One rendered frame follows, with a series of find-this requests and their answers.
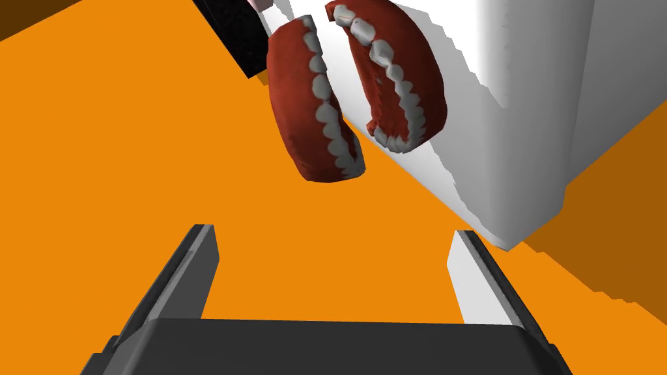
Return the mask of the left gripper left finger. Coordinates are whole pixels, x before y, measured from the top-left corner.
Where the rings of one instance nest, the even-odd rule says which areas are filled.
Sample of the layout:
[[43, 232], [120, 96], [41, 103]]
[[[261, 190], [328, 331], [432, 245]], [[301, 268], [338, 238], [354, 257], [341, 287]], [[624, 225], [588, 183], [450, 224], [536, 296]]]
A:
[[213, 225], [194, 225], [119, 334], [118, 348], [158, 318], [200, 318], [220, 260]]

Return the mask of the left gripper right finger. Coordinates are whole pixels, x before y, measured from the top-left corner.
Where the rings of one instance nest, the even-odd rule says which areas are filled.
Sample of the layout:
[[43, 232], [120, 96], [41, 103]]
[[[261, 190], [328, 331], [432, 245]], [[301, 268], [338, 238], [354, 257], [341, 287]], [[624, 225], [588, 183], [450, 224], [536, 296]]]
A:
[[474, 231], [454, 232], [446, 266], [464, 323], [518, 326], [540, 345], [550, 346], [536, 319]]

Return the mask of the white box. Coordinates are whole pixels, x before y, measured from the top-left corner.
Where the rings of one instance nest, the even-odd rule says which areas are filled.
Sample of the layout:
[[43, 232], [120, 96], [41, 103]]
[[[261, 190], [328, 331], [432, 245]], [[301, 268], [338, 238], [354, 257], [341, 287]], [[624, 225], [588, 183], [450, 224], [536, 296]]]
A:
[[[331, 0], [268, 0], [268, 36]], [[509, 250], [565, 188], [667, 99], [667, 0], [391, 0], [438, 63], [442, 131], [395, 154], [491, 244]]]

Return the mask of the red denture model with teeth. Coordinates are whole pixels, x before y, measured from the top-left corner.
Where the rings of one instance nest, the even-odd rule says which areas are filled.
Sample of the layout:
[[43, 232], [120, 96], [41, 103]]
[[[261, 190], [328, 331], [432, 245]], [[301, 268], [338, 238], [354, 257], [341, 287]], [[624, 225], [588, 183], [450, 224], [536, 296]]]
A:
[[418, 25], [391, 0], [331, 0], [273, 30], [266, 57], [279, 134], [301, 176], [357, 178], [356, 130], [407, 154], [443, 130], [442, 75]]

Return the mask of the black block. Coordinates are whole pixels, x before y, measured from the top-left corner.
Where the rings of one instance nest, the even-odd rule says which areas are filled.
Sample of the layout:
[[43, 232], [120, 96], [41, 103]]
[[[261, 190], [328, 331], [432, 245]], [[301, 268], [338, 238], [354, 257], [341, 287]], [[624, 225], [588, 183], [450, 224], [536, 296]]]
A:
[[244, 75], [266, 70], [268, 33], [246, 0], [192, 0]]

